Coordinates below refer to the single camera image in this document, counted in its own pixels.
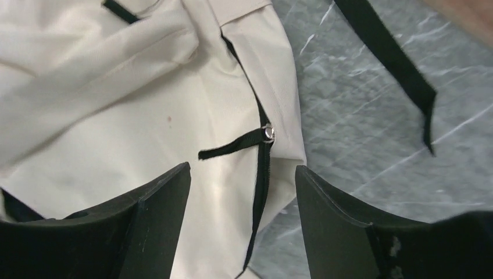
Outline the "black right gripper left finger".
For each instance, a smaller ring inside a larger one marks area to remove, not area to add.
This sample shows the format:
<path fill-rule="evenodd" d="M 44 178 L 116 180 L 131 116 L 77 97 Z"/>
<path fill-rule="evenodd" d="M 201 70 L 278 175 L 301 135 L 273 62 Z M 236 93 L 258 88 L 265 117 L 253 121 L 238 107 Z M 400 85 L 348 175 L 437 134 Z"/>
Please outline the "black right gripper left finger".
<path fill-rule="evenodd" d="M 190 184 L 182 163 L 61 220 L 5 194 L 14 221 L 1 222 L 1 277 L 169 278 Z"/>

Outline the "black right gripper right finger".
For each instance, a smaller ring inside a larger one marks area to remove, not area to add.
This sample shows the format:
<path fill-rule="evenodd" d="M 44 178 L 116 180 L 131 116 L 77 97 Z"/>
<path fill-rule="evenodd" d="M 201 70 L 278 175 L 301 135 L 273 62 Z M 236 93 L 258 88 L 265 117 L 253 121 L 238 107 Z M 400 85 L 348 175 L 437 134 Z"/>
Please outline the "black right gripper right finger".
<path fill-rule="evenodd" d="M 295 183 L 312 278 L 491 278 L 492 212 L 434 223 L 385 212 L 306 166 Z"/>

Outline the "beige canvas backpack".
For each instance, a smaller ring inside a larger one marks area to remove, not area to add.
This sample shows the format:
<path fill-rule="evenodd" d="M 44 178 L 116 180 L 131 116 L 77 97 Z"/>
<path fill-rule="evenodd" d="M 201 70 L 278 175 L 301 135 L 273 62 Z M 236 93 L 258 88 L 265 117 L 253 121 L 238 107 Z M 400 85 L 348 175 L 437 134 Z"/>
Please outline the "beige canvas backpack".
<path fill-rule="evenodd" d="M 255 278 L 306 164 L 270 1 L 2 1 L 1 190 L 66 217 L 191 166 L 172 278 Z"/>

